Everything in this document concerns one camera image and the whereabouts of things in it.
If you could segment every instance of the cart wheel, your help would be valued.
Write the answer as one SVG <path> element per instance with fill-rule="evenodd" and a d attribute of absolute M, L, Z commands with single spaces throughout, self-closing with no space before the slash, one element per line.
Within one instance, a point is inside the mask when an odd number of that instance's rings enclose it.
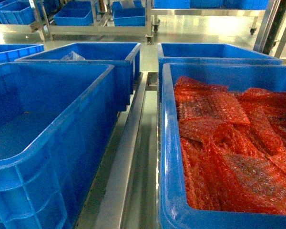
<path fill-rule="evenodd" d="M 158 27 L 159 27 L 159 25 L 154 25 L 154 26 L 153 26 L 153 31 L 154 31 L 154 32 L 158 32 Z"/>
<path fill-rule="evenodd" d="M 152 44 L 153 40 L 151 37 L 147 37 L 147 44 Z"/>
<path fill-rule="evenodd" d="M 254 33 L 255 33 L 255 31 L 256 31 L 256 28 L 255 29 L 250 29 L 250 33 L 251 33 L 251 35 L 253 35 Z"/>

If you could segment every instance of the metal rail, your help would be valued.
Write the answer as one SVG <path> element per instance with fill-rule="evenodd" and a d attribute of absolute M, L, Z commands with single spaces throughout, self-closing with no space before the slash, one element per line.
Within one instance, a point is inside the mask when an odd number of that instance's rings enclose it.
<path fill-rule="evenodd" d="M 152 15 L 262 17 L 264 10 L 152 9 Z"/>
<path fill-rule="evenodd" d="M 143 114 L 147 75 L 143 73 L 138 83 L 94 228 L 123 228 L 128 194 L 132 189 L 135 148 Z"/>

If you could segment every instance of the shiny floor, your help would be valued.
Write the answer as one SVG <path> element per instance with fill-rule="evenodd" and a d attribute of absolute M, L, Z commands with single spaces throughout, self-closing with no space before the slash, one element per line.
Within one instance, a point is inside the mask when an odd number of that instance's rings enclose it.
<path fill-rule="evenodd" d="M 146 38 L 142 36 L 56 36 L 55 41 L 45 42 L 45 49 L 49 50 L 73 42 L 142 42 L 141 71 L 157 72 L 158 42 L 229 43 L 252 49 L 258 33 L 257 31 L 253 36 L 250 34 L 253 18 L 246 17 L 161 16 L 159 19 L 161 20 L 159 32 L 154 35 L 152 45 L 147 45 Z M 41 43 L 41 41 L 37 33 L 27 35 L 0 33 L 0 44 L 4 43 Z M 127 112 L 120 115 L 92 192 L 78 221 L 79 229 L 92 229 L 94 226 L 126 118 Z M 127 211 L 126 228 L 128 229 L 154 228 L 154 196 L 148 191 L 149 188 L 154 187 L 154 181 L 148 178 L 146 171 L 155 169 L 150 159 L 154 158 L 157 151 L 156 128 L 157 93 L 146 92 L 135 184 L 131 193 L 130 208 Z"/>

